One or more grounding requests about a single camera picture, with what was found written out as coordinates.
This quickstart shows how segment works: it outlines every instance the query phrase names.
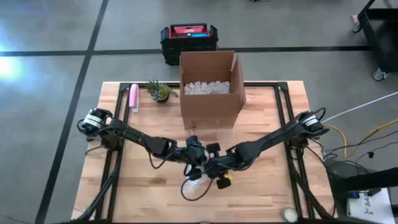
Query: concrete floor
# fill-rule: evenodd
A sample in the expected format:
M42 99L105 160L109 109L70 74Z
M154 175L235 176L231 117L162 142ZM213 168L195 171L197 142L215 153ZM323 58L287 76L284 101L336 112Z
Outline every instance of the concrete floor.
M220 47L366 45L362 32L353 35L349 18L364 5L363 0L110 0L95 50L159 49L159 32L165 26L187 22L217 27ZM87 50L100 6L99 0L0 1L0 54ZM375 6L385 7L384 1L376 1ZM377 65L368 51L238 55L245 80L303 80L311 108L327 107L326 118L398 89L398 76L383 82L371 78ZM4 130L0 135L0 223L34 222L83 60L84 56L0 57L0 125ZM46 223L68 220L72 213L86 149L85 138L74 124L96 106L102 82L149 77L178 80L178 67L166 65L161 55L91 58ZM397 119L397 100L398 95L328 124L342 129L349 143L357 143L376 126ZM361 152L394 139L364 145ZM322 143L330 149L342 145L342 140L332 132ZM397 145L378 151L374 159L361 159L360 164L373 170L394 167L398 159L394 149ZM338 155L344 159L341 151ZM398 201L395 190L392 198Z

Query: open cardboard box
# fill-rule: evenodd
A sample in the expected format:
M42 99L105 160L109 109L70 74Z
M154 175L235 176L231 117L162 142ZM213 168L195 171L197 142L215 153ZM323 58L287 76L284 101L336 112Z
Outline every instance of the open cardboard box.
M185 129L233 128L246 102L241 62L233 51L182 52L180 106ZM229 94L185 95L186 83L229 81Z

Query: succulent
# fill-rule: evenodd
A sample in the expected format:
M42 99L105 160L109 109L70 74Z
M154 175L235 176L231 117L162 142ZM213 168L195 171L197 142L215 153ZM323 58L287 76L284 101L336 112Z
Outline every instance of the succulent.
M164 83L159 83L158 80L148 80L145 87L155 101L164 100L169 95L178 97L178 94L174 90Z

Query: yellow clip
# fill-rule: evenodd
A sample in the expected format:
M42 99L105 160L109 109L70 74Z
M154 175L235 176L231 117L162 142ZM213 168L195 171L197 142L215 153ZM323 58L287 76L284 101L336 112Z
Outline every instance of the yellow clip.
M229 180L233 180L234 179L234 177L231 174L225 174L224 177L228 178Z

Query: wooden table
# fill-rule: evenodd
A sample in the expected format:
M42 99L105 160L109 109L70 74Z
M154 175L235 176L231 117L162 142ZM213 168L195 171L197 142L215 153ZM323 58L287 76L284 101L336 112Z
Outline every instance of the wooden table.
M289 81L288 84L294 114L308 110L303 82ZM118 88L119 83L103 83L98 107L114 111ZM176 139L180 146L185 145L187 137L195 134L203 144L219 142L225 150L280 128L273 89L246 87L245 90L247 101L233 129L184 130L178 98L170 98L168 103L160 105L154 103L145 90L140 90L139 112L130 113L129 125L151 136ZM288 121L286 107L284 112ZM89 148L98 144L91 142ZM320 155L318 145L312 144L311 147ZM81 214L79 210L84 210L98 193L105 156L104 149L91 151L86 156L72 218L78 217ZM311 191L331 212L333 197L324 167L310 151L305 152L304 161ZM283 144L264 151L250 169L230 172L234 177L232 186L218 190L213 183L209 192L196 202L186 201L180 195L180 186L185 179L182 174L184 167L183 164L166 162L155 170L149 164L146 150L126 141L113 221L281 222L281 208L294 207ZM187 197L200 195L207 185L208 180ZM301 190L300 198L307 216ZM107 206L105 199L104 217Z

